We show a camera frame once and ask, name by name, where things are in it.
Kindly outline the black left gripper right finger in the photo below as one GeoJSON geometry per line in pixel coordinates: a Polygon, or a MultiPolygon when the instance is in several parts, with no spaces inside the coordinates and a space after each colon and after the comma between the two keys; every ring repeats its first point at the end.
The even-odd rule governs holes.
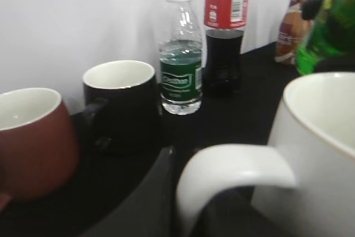
{"type": "Polygon", "coordinates": [[[315,19],[324,0],[307,0],[301,8],[301,17],[305,21],[315,19]]]}

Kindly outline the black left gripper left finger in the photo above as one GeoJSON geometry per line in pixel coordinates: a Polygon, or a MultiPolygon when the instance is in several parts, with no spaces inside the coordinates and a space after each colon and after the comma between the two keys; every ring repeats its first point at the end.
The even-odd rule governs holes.
{"type": "Polygon", "coordinates": [[[139,186],[83,236],[169,236],[175,149],[163,148],[139,186]]]}

